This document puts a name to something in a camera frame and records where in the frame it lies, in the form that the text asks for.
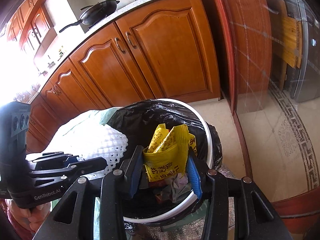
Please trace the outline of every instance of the bolt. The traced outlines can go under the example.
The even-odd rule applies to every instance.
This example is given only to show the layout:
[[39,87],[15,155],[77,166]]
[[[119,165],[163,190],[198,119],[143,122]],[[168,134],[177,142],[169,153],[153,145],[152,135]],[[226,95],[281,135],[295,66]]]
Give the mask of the bolt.
[[252,179],[250,179],[249,177],[244,177],[244,178],[243,178],[243,181],[244,181],[245,183],[251,183],[251,182],[252,182]]
[[208,174],[214,176],[214,175],[217,175],[217,171],[216,170],[208,170]]
[[119,176],[122,174],[122,170],[114,170],[112,173],[113,175]]
[[86,181],[87,181],[86,177],[80,177],[80,178],[78,179],[78,183],[79,183],[79,184],[83,184],[83,183],[85,183]]

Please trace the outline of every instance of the pan handle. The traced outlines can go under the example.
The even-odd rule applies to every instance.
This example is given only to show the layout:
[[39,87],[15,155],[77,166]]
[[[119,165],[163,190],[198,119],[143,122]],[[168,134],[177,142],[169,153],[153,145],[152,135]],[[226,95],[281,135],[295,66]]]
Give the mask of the pan handle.
[[92,7],[93,5],[88,5],[88,6],[84,6],[80,9],[80,11],[82,11],[83,9],[86,9],[86,8],[89,8],[89,7]]
[[63,28],[59,31],[59,33],[62,33],[66,28],[69,28],[69,27],[71,27],[71,26],[79,25],[80,23],[82,23],[82,20],[79,20],[79,21],[77,21],[77,22],[75,22],[75,23],[71,23],[71,24],[67,25],[66,27],[63,27]]

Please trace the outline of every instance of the yellow wrapper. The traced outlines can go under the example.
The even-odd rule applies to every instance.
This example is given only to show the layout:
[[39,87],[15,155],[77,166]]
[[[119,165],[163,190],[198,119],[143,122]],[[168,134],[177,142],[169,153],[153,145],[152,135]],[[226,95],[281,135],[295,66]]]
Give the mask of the yellow wrapper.
[[179,172],[185,173],[189,146],[197,155],[195,136],[185,124],[170,131],[160,124],[148,148],[143,150],[144,162],[150,182],[165,179]]

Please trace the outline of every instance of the wok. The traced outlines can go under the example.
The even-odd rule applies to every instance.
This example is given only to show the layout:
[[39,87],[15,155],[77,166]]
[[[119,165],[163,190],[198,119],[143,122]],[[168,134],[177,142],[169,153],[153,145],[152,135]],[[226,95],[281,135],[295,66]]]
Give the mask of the wok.
[[71,26],[76,26],[80,23],[84,25],[94,25],[96,22],[101,21],[105,17],[109,16],[110,14],[114,13],[117,9],[117,4],[120,1],[117,0],[105,0],[103,2],[97,3],[95,5],[88,5],[80,10],[88,8],[79,18],[79,20],[75,23],[71,23],[65,27],[63,27],[59,33],[63,32],[66,28]]

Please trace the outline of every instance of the countertop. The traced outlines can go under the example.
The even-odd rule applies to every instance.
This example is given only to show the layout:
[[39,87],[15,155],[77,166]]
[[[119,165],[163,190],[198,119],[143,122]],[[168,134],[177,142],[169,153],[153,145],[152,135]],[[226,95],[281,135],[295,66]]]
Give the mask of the countertop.
[[64,62],[66,58],[69,57],[69,55],[79,46],[81,45],[84,41],[86,41],[91,35],[99,31],[101,28],[103,28],[105,25],[111,23],[112,21],[116,20],[117,18],[121,17],[125,13],[128,13],[132,10],[135,10],[138,7],[143,6],[146,3],[149,3],[154,0],[137,0],[134,1],[121,9],[115,11],[113,14],[109,15],[108,17],[104,18],[100,22],[98,22],[94,27],[92,27],[88,32],[85,33],[83,40],[79,44],[75,44],[72,49],[69,50],[69,52],[66,52],[59,60],[59,63],[50,68],[48,73],[45,76],[42,76],[41,79],[39,80],[40,83],[40,88],[36,92],[36,94],[31,98],[31,100],[28,102],[29,104],[36,98],[36,96],[39,94],[39,92],[42,90],[46,82],[50,79],[51,75],[55,72],[57,68]]

